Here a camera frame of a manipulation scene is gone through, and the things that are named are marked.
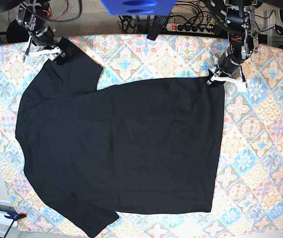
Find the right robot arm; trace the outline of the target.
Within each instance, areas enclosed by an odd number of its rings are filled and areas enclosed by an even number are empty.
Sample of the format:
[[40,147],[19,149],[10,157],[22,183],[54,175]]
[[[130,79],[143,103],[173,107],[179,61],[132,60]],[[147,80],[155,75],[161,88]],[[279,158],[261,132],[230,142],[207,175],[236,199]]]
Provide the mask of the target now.
[[48,0],[25,0],[19,5],[16,20],[29,35],[23,61],[29,57],[45,55],[58,65],[65,63],[67,55],[54,39],[55,30],[46,22],[51,16],[52,10]]

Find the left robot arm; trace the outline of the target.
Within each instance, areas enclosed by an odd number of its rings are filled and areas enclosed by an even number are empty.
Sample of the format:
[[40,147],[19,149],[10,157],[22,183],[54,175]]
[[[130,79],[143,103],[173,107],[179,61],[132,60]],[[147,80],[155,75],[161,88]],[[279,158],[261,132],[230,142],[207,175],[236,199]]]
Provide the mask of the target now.
[[215,63],[209,69],[207,85],[213,87],[217,83],[231,82],[238,89],[247,89],[242,64],[257,51],[252,35],[251,6],[256,0],[225,0],[227,7],[225,21],[221,22],[214,11],[210,0],[205,2],[216,24],[228,33],[229,46],[221,56],[214,56]]

